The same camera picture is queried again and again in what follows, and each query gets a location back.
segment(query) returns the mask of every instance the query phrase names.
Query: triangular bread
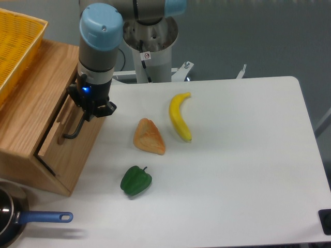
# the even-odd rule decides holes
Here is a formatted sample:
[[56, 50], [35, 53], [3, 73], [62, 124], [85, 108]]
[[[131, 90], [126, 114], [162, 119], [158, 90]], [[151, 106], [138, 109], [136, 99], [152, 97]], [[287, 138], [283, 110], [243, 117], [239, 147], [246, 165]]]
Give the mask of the triangular bread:
[[133, 137], [134, 145], [143, 151], [163, 155], [166, 152], [162, 136], [155, 124], [143, 118], [139, 121]]

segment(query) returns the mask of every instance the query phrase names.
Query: blue led light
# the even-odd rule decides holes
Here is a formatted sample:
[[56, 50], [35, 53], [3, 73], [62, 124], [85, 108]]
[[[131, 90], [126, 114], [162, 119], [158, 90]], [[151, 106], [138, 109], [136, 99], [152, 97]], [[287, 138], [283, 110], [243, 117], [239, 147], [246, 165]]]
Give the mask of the blue led light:
[[90, 88], [88, 88], [88, 87], [82, 87], [82, 90], [83, 90], [85, 93], [89, 93]]

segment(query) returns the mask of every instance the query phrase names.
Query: pan handle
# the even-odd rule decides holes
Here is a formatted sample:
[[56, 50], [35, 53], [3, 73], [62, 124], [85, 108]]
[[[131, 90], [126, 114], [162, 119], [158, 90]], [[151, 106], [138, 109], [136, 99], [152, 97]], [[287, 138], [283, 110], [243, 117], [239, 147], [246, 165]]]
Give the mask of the pan handle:
[[69, 223], [73, 219], [71, 212], [26, 211], [18, 216], [18, 224], [28, 222], [56, 222]]

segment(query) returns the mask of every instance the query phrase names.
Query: yellow basket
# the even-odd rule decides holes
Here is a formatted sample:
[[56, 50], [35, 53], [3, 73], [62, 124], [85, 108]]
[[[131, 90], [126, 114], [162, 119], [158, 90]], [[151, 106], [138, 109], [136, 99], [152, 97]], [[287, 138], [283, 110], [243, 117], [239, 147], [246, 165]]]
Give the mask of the yellow basket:
[[0, 9], [0, 108], [36, 55], [48, 22]]

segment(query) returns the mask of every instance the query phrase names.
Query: banana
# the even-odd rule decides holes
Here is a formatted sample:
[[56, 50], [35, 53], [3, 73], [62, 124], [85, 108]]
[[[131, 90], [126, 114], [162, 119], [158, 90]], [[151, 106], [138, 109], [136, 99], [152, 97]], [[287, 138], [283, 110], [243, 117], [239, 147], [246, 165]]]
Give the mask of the banana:
[[171, 122], [174, 125], [174, 128], [177, 131], [177, 133], [186, 142], [191, 142], [192, 135], [186, 123], [184, 122], [182, 115], [180, 114], [179, 108], [182, 102], [190, 96], [191, 96], [190, 92], [178, 94], [172, 98], [169, 105], [169, 115]]

